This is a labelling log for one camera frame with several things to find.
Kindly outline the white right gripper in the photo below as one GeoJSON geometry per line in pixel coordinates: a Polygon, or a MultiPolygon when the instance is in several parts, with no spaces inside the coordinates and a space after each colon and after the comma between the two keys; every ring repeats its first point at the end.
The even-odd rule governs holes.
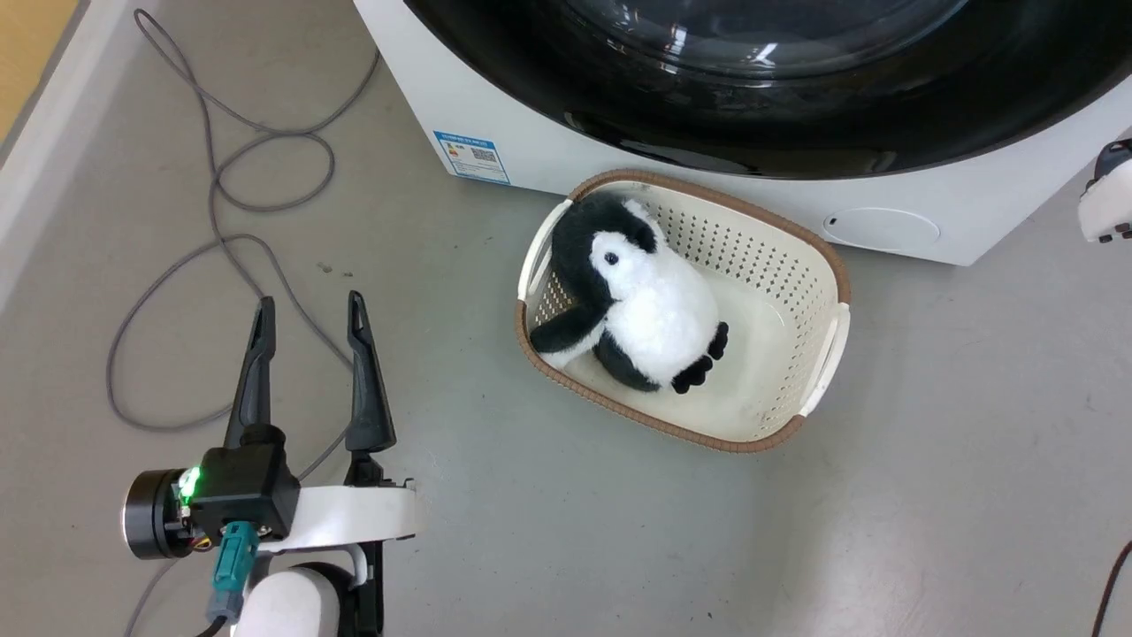
{"type": "Polygon", "coordinates": [[[1098,153],[1078,219],[1088,242],[1132,241],[1132,140],[1109,143],[1098,153]]]}

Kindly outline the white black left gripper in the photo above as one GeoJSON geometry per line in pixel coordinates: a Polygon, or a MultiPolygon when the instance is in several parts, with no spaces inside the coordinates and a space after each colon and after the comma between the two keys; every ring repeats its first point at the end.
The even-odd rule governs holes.
{"type": "MultiPolygon", "coordinates": [[[[224,448],[286,444],[272,423],[271,361],[276,308],[259,299],[240,365],[224,448]]],[[[353,352],[351,419],[345,448],[379,453],[397,442],[367,305],[348,295],[353,352]]],[[[305,488],[288,539],[259,548],[259,637],[384,637],[384,551],[417,535],[417,493],[385,479],[369,455],[354,455],[342,487],[305,488]]]]}

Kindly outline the black round glass washer door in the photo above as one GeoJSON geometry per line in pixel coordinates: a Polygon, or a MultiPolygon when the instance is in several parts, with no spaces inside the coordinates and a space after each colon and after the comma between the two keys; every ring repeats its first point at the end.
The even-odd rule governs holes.
{"type": "Polygon", "coordinates": [[[949,165],[1132,75],[1132,0],[403,1],[557,124],[735,177],[949,165]]]}

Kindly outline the white front-load washing machine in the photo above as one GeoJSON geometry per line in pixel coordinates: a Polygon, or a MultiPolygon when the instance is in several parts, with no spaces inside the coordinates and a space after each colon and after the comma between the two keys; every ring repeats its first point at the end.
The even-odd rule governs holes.
{"type": "MultiPolygon", "coordinates": [[[[890,207],[919,214],[941,231],[938,241],[928,249],[900,255],[947,265],[972,265],[1073,177],[1090,170],[1088,182],[1104,146],[1132,140],[1131,75],[1094,104],[1041,134],[949,165],[883,177],[814,180],[735,177],[681,167],[610,148],[506,96],[449,52],[403,0],[353,3],[449,173],[434,132],[492,141],[513,187],[567,193],[583,179],[607,170],[652,171],[755,203],[826,241],[823,221],[830,214],[854,207],[890,207]]],[[[1079,199],[1084,188],[1080,187],[1079,199]]]]}

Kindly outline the round white filter cover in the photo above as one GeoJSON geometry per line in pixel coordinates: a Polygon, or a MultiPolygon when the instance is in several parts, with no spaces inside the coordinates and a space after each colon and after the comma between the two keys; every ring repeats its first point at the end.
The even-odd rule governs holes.
{"type": "Polygon", "coordinates": [[[889,253],[928,249],[941,234],[933,221],[890,207],[854,207],[832,213],[823,221],[823,231],[829,241],[889,253]]]}

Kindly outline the blue white energy label sticker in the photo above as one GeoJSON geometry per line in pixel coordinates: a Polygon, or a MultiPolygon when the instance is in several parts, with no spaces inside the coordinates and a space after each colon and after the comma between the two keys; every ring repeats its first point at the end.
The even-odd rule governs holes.
{"type": "Polygon", "coordinates": [[[490,184],[512,184],[492,141],[479,140],[465,134],[434,132],[434,136],[454,177],[490,184]]]}

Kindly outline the black white penguin plush toy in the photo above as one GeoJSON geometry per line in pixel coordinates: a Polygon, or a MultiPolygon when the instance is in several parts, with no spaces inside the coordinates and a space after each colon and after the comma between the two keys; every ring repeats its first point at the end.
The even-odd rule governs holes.
{"type": "Polygon", "coordinates": [[[567,205],[551,230],[550,269],[571,307],[530,333],[549,365],[590,352],[623,386],[683,395],[723,359],[730,327],[707,279],[638,198],[593,193],[567,205]]]}

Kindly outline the cream laundry basket brown rim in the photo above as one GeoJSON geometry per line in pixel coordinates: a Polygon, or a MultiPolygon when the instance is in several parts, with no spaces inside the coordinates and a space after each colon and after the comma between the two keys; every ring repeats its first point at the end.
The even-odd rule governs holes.
{"type": "Polygon", "coordinates": [[[532,365],[582,398],[691,444],[754,453],[784,442],[822,401],[844,355],[850,299],[844,262],[813,231],[712,188],[621,169],[582,182],[544,217],[520,273],[515,332],[532,365]],[[551,231],[590,193],[643,203],[730,326],[724,358],[686,395],[623,386],[591,354],[557,371],[530,343],[538,324],[571,307],[550,272],[551,231]]]}

